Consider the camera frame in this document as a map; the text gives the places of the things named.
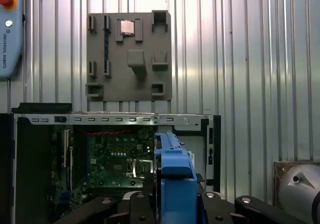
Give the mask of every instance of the open computer chassis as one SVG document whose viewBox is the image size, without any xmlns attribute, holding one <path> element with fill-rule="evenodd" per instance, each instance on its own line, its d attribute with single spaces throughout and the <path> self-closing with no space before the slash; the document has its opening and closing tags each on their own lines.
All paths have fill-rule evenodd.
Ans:
<svg viewBox="0 0 320 224">
<path fill-rule="evenodd" d="M 202 150 L 196 158 L 204 164 L 196 171 L 205 190 L 220 191 L 220 116 L 24 107 L 0 115 L 0 217 L 8 223 L 52 223 L 97 196 L 141 190 L 153 171 L 156 132 L 198 137 L 192 148 Z"/>
</svg>

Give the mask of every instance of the motherboard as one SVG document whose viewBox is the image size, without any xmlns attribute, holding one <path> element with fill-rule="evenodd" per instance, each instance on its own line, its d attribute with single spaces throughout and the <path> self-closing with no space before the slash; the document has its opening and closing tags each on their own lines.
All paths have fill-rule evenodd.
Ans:
<svg viewBox="0 0 320 224">
<path fill-rule="evenodd" d="M 95 193 L 142 188 L 154 170 L 154 133 L 146 126 L 55 126 L 49 218 L 62 218 Z"/>
</svg>

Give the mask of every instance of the gray 3d printed holder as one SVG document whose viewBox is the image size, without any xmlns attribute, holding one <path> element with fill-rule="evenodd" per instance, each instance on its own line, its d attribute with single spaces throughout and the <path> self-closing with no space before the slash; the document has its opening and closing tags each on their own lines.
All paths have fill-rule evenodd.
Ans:
<svg viewBox="0 0 320 224">
<path fill-rule="evenodd" d="M 89 14 L 86 95 L 91 101 L 172 98 L 171 17 Z"/>
</svg>

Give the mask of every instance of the corrugated metal wall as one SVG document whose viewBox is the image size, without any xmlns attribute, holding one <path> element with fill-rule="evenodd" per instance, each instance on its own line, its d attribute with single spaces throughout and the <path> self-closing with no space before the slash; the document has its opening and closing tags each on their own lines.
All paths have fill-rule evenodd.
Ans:
<svg viewBox="0 0 320 224">
<path fill-rule="evenodd" d="M 222 115 L 222 192 L 272 201 L 276 160 L 320 158 L 320 0 L 25 0 L 22 101 L 73 109 Z M 87 13 L 169 10 L 170 102 L 87 103 Z"/>
</svg>

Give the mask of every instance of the yellow ring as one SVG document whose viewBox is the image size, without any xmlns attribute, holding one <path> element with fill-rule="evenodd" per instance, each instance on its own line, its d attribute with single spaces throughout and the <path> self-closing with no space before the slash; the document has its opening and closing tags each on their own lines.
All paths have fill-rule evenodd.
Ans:
<svg viewBox="0 0 320 224">
<path fill-rule="evenodd" d="M 6 10 L 14 10 L 17 6 L 18 6 L 18 1 L 17 0 L 13 0 L 13 5 L 11 5 L 10 7 L 4 7 L 4 9 L 6 9 Z"/>
</svg>

